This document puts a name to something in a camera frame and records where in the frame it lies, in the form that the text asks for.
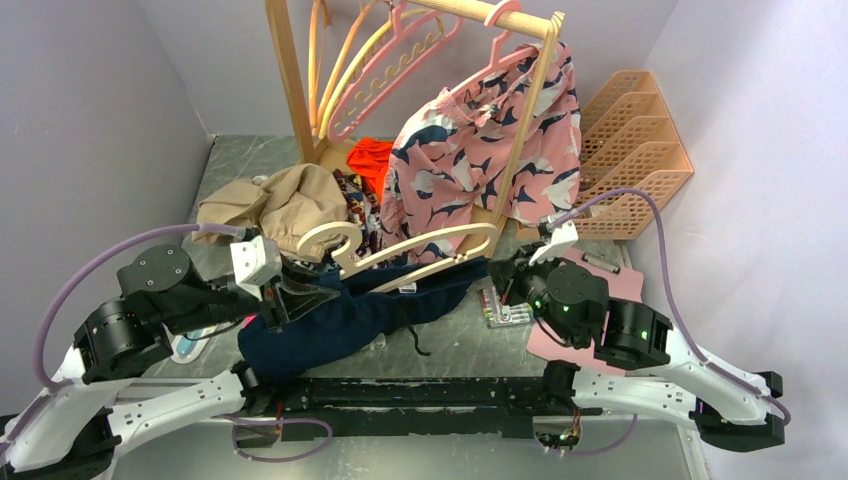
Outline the marker pen set box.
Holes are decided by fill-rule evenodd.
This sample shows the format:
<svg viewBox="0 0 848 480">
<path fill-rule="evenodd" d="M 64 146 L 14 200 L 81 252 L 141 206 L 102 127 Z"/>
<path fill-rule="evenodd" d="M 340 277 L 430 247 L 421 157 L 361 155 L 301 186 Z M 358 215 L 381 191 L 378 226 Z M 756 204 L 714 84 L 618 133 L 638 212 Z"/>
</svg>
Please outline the marker pen set box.
<svg viewBox="0 0 848 480">
<path fill-rule="evenodd" d="M 533 321 L 532 309 L 526 303 L 504 305 L 493 286 L 480 290 L 483 319 L 488 328 L 502 328 L 529 324 Z"/>
</svg>

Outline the colourful patterned shorts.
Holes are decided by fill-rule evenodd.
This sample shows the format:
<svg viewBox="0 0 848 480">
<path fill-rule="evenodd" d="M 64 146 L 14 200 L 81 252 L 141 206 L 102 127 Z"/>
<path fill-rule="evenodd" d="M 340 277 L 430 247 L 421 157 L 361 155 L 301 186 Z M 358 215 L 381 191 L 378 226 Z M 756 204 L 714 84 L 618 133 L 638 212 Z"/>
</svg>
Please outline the colourful patterned shorts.
<svg viewBox="0 0 848 480">
<path fill-rule="evenodd" d="M 364 178 L 340 169 L 335 169 L 333 176 L 347 203 L 349 220 L 368 234 L 378 232 L 381 227 L 380 204 Z"/>
</svg>

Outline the pink shark print shorts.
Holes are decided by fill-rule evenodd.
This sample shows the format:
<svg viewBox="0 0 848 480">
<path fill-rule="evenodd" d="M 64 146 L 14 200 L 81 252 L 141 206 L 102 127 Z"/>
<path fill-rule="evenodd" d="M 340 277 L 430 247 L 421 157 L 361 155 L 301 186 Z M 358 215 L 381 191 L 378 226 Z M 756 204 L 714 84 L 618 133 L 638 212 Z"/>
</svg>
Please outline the pink shark print shorts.
<svg viewBox="0 0 848 480">
<path fill-rule="evenodd" d="M 393 143 L 381 208 L 384 245 L 468 224 L 474 207 L 534 227 L 572 209 L 580 184 L 581 112 L 569 46 L 556 44 L 513 177 L 504 173 L 539 45 L 460 93 L 443 90 Z"/>
</svg>

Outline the orange garment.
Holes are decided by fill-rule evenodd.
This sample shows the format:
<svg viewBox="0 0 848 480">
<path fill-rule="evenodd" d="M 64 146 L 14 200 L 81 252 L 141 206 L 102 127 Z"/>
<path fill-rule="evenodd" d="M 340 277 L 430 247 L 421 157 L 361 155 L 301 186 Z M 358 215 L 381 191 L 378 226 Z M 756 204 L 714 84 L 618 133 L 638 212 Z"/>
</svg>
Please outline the orange garment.
<svg viewBox="0 0 848 480">
<path fill-rule="evenodd" d="M 392 147 L 392 141 L 365 137 L 354 144 L 346 157 L 346 165 L 364 180 L 381 208 L 385 205 L 385 180 Z"/>
</svg>

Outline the beige shorts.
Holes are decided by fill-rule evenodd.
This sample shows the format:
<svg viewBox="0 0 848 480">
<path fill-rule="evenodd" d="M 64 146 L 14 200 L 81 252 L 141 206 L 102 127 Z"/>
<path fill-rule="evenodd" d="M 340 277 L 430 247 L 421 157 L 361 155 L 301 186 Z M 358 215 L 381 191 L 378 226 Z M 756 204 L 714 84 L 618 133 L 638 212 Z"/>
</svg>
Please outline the beige shorts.
<svg viewBox="0 0 848 480">
<path fill-rule="evenodd" d="M 199 203 L 197 221 L 257 228 L 290 258 L 319 262 L 341 238 L 329 237 L 300 253 L 312 229 L 346 222 L 346 199 L 330 171 L 311 163 L 280 170 L 261 181 L 235 180 Z"/>
</svg>

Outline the navy blue shorts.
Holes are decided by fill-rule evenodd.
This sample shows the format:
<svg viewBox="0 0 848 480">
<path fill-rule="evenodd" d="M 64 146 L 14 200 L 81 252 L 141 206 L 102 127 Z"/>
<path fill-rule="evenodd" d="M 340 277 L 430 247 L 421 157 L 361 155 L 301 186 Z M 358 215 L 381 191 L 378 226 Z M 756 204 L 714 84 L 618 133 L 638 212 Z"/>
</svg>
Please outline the navy blue shorts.
<svg viewBox="0 0 848 480">
<path fill-rule="evenodd" d="M 416 282 L 416 291 L 374 293 L 384 283 L 418 270 L 405 265 L 367 270 L 346 280 L 336 272 L 319 276 L 315 284 L 335 289 L 340 296 L 280 333 L 257 317 L 239 331 L 243 359 L 261 376 L 287 381 L 310 369 L 353 355 L 378 334 L 434 322 L 452 312 L 472 283 L 487 276 L 488 259 L 478 257 Z"/>
</svg>

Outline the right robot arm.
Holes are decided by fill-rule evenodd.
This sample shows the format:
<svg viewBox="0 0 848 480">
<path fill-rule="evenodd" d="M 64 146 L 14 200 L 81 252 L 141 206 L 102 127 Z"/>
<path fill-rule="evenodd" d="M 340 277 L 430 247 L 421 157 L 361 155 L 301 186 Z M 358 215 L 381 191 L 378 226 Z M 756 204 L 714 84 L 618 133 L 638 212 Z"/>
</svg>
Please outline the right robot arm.
<svg viewBox="0 0 848 480">
<path fill-rule="evenodd" d="M 539 398 L 550 413 L 586 408 L 654 416 L 694 430 L 710 446 L 747 453 L 781 446 L 786 422 L 771 409 L 782 393 L 774 372 L 747 373 L 697 354 L 652 307 L 614 298 L 602 276 L 570 261 L 501 260 L 488 272 L 508 304 L 527 304 L 555 340 L 620 370 L 548 361 Z"/>
</svg>

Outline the blue toothbrush package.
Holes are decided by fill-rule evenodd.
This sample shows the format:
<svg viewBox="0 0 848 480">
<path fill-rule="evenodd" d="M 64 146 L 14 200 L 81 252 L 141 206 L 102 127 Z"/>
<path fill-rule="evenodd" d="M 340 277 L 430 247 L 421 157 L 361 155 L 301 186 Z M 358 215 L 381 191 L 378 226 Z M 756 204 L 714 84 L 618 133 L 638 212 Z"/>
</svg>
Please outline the blue toothbrush package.
<svg viewBox="0 0 848 480">
<path fill-rule="evenodd" d="M 211 326 L 174 336 L 171 341 L 172 354 L 170 359 L 179 365 L 186 365 L 195 361 L 219 330 L 218 326 Z"/>
</svg>

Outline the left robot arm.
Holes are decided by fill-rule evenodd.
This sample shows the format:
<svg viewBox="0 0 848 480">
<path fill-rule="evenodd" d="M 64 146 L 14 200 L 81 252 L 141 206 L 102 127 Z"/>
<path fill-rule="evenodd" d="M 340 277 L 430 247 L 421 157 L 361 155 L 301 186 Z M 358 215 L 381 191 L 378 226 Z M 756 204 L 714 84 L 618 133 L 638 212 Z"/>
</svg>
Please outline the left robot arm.
<svg viewBox="0 0 848 480">
<path fill-rule="evenodd" d="M 174 336 L 256 315 L 279 332 L 338 297 L 260 241 L 242 242 L 234 271 L 203 279 L 170 245 L 118 271 L 121 294 L 81 324 L 57 372 L 30 407 L 5 423 L 5 479 L 91 479 L 160 436 L 213 417 L 273 409 L 277 388 L 245 363 L 195 385 L 118 405 L 115 396 L 168 359 Z"/>
</svg>

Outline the peach plastic file organizer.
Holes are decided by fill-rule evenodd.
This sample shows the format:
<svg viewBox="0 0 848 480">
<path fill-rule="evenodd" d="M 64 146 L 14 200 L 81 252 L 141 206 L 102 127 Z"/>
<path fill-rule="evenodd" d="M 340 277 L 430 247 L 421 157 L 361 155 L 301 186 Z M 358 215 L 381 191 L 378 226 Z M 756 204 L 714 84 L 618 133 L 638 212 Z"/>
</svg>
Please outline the peach plastic file organizer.
<svg viewBox="0 0 848 480">
<path fill-rule="evenodd" d="M 661 209 L 694 174 L 658 84 L 646 70 L 615 73 L 583 109 L 580 128 L 579 205 L 617 188 L 635 188 Z M 581 239 L 627 241 L 653 221 L 643 199 L 618 194 L 574 223 Z"/>
</svg>

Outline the wooden clothes rack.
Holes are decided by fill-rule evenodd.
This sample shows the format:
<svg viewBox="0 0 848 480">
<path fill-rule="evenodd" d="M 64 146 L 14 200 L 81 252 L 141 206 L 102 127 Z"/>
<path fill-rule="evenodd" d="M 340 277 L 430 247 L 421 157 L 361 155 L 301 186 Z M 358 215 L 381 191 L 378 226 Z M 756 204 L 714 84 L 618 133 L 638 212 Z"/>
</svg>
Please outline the wooden clothes rack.
<svg viewBox="0 0 848 480">
<path fill-rule="evenodd" d="M 526 94 L 525 108 L 519 118 L 515 141 L 504 170 L 506 178 L 511 179 L 525 144 L 533 119 L 532 109 L 542 90 L 565 14 L 555 12 L 550 19 L 545 20 L 522 12 L 521 6 L 514 1 L 491 4 L 484 1 L 414 0 L 413 3 L 420 7 L 416 13 L 422 16 L 422 23 L 442 14 L 449 14 L 458 18 L 457 29 L 460 29 L 463 21 L 467 19 L 479 22 L 488 28 L 499 28 L 503 31 L 493 40 L 490 65 L 479 72 L 481 76 L 501 67 L 503 58 L 500 56 L 500 49 L 511 33 L 528 35 L 543 41 L 537 56 L 532 83 Z M 336 96 L 332 95 L 327 105 L 321 107 L 318 112 L 313 111 L 315 95 L 311 89 L 305 90 L 302 86 L 288 5 L 285 1 L 266 1 L 264 5 L 295 139 L 301 152 L 301 161 L 316 164 L 328 170 L 339 168 L 348 173 L 350 168 L 346 165 L 345 158 L 354 147 L 354 142 L 347 138 L 335 140 L 325 131 L 335 113 Z M 506 191 L 501 190 L 492 211 L 482 208 L 475 210 L 474 224 L 443 229 L 432 234 L 431 237 L 441 239 L 464 233 L 466 238 L 457 250 L 459 256 L 467 258 L 490 256 L 495 250 L 506 221 L 502 215 L 505 202 Z"/>
</svg>

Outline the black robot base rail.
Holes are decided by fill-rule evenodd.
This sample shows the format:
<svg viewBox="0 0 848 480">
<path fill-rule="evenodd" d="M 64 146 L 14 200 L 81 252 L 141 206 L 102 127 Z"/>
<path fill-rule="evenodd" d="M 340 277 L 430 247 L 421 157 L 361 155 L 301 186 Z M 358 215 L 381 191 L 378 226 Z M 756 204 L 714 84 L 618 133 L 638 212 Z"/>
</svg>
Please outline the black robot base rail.
<svg viewBox="0 0 848 480">
<path fill-rule="evenodd" d="M 297 378 L 249 389 L 240 412 L 314 418 L 336 437 L 498 434 L 531 439 L 543 420 L 579 412 L 570 391 L 540 377 Z"/>
</svg>

